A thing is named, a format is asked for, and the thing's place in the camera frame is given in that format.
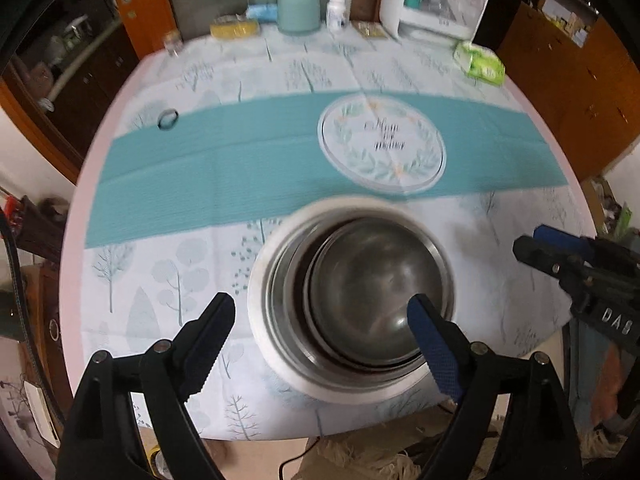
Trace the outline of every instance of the wooden cabinet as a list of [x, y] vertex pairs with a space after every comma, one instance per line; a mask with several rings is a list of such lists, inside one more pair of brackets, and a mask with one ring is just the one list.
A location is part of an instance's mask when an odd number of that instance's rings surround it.
[[20, 270], [26, 282], [30, 325], [38, 355], [53, 394], [66, 415], [71, 409], [73, 394], [62, 353], [58, 272], [48, 263]]
[[95, 77], [102, 91], [111, 99], [117, 95], [138, 64], [138, 57], [133, 47], [128, 48], [127, 43], [129, 43], [127, 33], [124, 27], [119, 27], [88, 61], [90, 73]]
[[579, 180], [601, 173], [640, 134], [640, 73], [604, 19], [580, 48], [521, 4], [498, 55]]
[[138, 56], [119, 26], [57, 95], [54, 110], [47, 115], [80, 155], [86, 155], [102, 118], [137, 64]]

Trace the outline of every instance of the blue package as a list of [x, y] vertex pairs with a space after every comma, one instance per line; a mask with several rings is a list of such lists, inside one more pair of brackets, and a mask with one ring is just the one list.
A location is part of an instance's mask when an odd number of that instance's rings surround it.
[[249, 20], [258, 20], [259, 23], [275, 23], [278, 21], [277, 4], [250, 5], [245, 15]]

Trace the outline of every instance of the black cable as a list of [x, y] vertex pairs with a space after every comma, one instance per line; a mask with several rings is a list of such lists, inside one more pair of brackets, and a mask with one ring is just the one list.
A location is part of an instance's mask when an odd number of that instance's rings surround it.
[[280, 480], [284, 480], [283, 478], [283, 471], [284, 471], [284, 466], [286, 466], [288, 463], [291, 463], [295, 460], [298, 460], [299, 458], [302, 458], [303, 456], [305, 456], [309, 451], [311, 451], [316, 444], [320, 442], [320, 437], [316, 438], [316, 441], [309, 447], [307, 447], [302, 453], [300, 453], [298, 456], [295, 456], [293, 458], [289, 458], [288, 460], [285, 460], [282, 464], [280, 464], [280, 467], [278, 468], [278, 478]]
[[57, 420], [60, 426], [65, 425], [65, 416], [60, 409], [56, 397], [53, 395], [53, 391], [49, 384], [49, 380], [44, 373], [42, 362], [38, 352], [36, 351], [36, 344], [33, 339], [33, 332], [31, 332], [31, 325], [29, 324], [29, 313], [27, 311], [27, 301], [24, 297], [24, 287], [22, 286], [22, 274], [20, 273], [20, 261], [18, 260], [18, 249], [15, 245], [14, 234], [11, 231], [9, 222], [4, 216], [4, 212], [0, 208], [0, 234], [4, 238], [4, 246], [6, 247], [6, 253], [9, 259], [9, 269], [11, 270], [11, 279], [14, 282], [14, 294], [15, 304], [18, 307], [18, 317], [20, 318], [20, 325], [27, 341], [27, 351], [29, 358], [33, 363], [34, 370], [36, 372], [36, 378], [40, 383], [44, 398], [49, 405], [49, 408]]

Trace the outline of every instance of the blue gripper pad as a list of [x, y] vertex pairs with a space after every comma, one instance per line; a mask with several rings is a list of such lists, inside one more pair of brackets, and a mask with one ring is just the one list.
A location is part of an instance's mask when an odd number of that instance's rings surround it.
[[[422, 304], [425, 300], [429, 302], [426, 308]], [[465, 391], [458, 380], [460, 372], [458, 361], [432, 321], [430, 316], [434, 315], [443, 322], [426, 296], [421, 296], [421, 299], [414, 296], [409, 300], [406, 310], [409, 328], [414, 333], [420, 352], [427, 361], [438, 389], [455, 402], [460, 402]]]
[[589, 241], [585, 238], [573, 236], [544, 224], [536, 227], [536, 230], [533, 231], [533, 238], [553, 245], [554, 247], [569, 254], [577, 254], [585, 262], [589, 262], [593, 265], [595, 255]]

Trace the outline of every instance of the white wall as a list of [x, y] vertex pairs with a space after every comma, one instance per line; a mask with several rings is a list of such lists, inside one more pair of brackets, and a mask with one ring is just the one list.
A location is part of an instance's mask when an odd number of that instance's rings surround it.
[[26, 194], [32, 202], [49, 196], [71, 202], [76, 188], [40, 155], [1, 109], [0, 186], [18, 197]]
[[640, 228], [640, 144], [604, 176], [620, 205], [631, 208], [631, 226]]

